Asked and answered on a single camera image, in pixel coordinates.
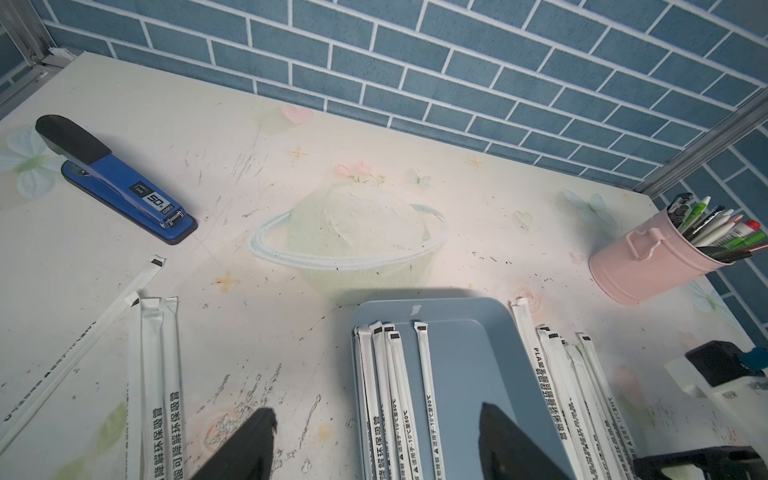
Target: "light blue butterfly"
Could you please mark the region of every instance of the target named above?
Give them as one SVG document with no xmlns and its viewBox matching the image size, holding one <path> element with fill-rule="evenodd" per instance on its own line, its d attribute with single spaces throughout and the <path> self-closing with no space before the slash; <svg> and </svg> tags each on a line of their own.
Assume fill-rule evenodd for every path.
<svg viewBox="0 0 768 480">
<path fill-rule="evenodd" d="M 421 185 L 424 188 L 429 188 L 429 181 L 432 179 L 432 177 L 420 177 L 419 174 L 416 173 L 416 170 L 409 168 L 408 179 L 411 180 L 411 182 L 414 184 Z"/>
<path fill-rule="evenodd" d="M 688 289 L 694 293 L 694 306 L 704 313 L 717 313 L 723 320 L 728 322 L 731 326 L 739 327 L 739 323 L 736 318 L 730 312 L 726 304 L 720 298 L 714 290 L 712 293 L 707 294 L 701 285 L 698 283 L 690 282 L 686 283 Z"/>
<path fill-rule="evenodd" d="M 582 200 L 577 194 L 570 190 L 563 189 L 563 195 L 568 198 L 570 202 L 579 208 L 581 211 L 581 218 L 589 224 L 605 223 L 610 228 L 618 228 L 618 223 L 608 213 L 608 206 L 605 204 L 605 200 L 600 194 L 593 194 L 587 202 Z"/>
</svg>

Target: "pink pen holder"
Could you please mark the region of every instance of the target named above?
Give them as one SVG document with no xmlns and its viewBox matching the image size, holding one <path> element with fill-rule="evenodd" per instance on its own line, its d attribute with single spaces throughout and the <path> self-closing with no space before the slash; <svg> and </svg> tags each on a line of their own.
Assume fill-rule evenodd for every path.
<svg viewBox="0 0 768 480">
<path fill-rule="evenodd" d="M 589 259 L 594 281 L 624 305 L 637 305 L 726 265 L 685 240 L 665 210 Z"/>
</svg>

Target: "desk surface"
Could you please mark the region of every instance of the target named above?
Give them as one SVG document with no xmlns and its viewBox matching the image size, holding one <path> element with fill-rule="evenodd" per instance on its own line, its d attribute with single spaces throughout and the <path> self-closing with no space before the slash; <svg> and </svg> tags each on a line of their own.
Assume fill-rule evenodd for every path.
<svg viewBox="0 0 768 480">
<path fill-rule="evenodd" d="M 349 319 L 362 301 L 396 297 L 528 296 L 537 323 L 566 337 L 594 335 L 641 454 L 743 441 L 664 370 L 711 339 L 752 346 L 724 306 L 712 307 L 719 297 L 709 282 L 698 280 L 698 293 L 681 287 L 627 307 L 591 280 L 589 255 L 656 212 L 647 196 L 331 114 L 295 125 L 280 107 L 84 54 L 0 121 L 4 147 L 9 132 L 43 114 L 72 119 L 200 224 L 169 247 L 60 177 L 48 194 L 27 200 L 17 193 L 18 174 L 0 174 L 0 412 L 157 254 L 166 266 L 145 293 L 179 297 L 190 472 L 266 405 L 279 422 L 273 478 L 355 477 Z M 587 222 L 563 189 L 601 195 L 618 228 Z M 361 192 L 393 208 L 437 210 L 448 225 L 445 244 L 405 264 L 339 272 L 250 252 L 252 232 L 294 209 L 290 224 L 276 227 L 287 233 L 272 232 L 270 245 L 326 253 L 312 245 L 324 237 L 308 232 L 323 215 L 337 215 L 347 254 L 381 253 L 398 241 L 392 225 L 374 214 L 344 220 L 349 195 Z M 412 236 L 411 220 L 392 228 Z M 122 442 L 100 439 L 98 430 L 124 401 L 123 319 L 0 457 L 0 477 L 122 478 Z"/>
</svg>

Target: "scratch mark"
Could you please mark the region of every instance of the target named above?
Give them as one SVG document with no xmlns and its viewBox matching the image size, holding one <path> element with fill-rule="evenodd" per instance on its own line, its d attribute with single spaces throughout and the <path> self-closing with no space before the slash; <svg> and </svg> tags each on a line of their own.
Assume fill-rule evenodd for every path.
<svg viewBox="0 0 768 480">
<path fill-rule="evenodd" d="M 306 431 L 310 429 L 310 420 L 312 418 L 312 414 L 315 412 L 315 409 L 317 408 L 317 404 L 320 403 L 320 394 L 318 393 L 315 397 L 315 404 L 312 405 L 312 408 L 310 409 L 310 414 L 306 416 L 306 423 L 304 424 L 304 431 L 301 432 L 301 438 L 299 439 L 299 450 L 301 449 L 301 445 L 304 443 L 304 437 L 306 436 Z"/>
<path fill-rule="evenodd" d="M 270 381 L 264 386 L 264 394 L 261 396 L 261 401 L 259 402 L 261 406 L 265 406 L 266 402 L 269 400 L 270 393 L 272 393 L 272 388 L 274 388 L 277 377 L 280 376 L 280 369 L 282 368 L 283 364 L 278 364 L 277 370 L 275 370 L 275 374 L 272 375 Z"/>
<path fill-rule="evenodd" d="M 230 379 L 230 374 L 227 373 L 224 376 L 224 381 L 221 383 L 221 386 L 219 386 L 219 389 L 216 391 L 214 396 L 210 400 L 208 400 L 206 403 L 211 403 L 211 402 L 215 403 L 216 402 L 216 397 L 218 397 L 219 394 L 224 390 L 224 386 L 227 384 L 227 380 L 229 380 L 229 379 Z"/>
</svg>

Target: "stapler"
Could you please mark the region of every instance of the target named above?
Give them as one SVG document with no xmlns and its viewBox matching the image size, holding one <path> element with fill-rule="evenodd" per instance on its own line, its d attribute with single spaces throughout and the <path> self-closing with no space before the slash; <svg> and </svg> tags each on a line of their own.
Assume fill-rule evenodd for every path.
<svg viewBox="0 0 768 480">
<path fill-rule="evenodd" d="M 43 115 L 35 130 L 68 161 L 64 178 L 169 245 L 197 228 L 197 221 L 170 195 L 115 157 L 106 145 L 72 120 Z"/>
</svg>

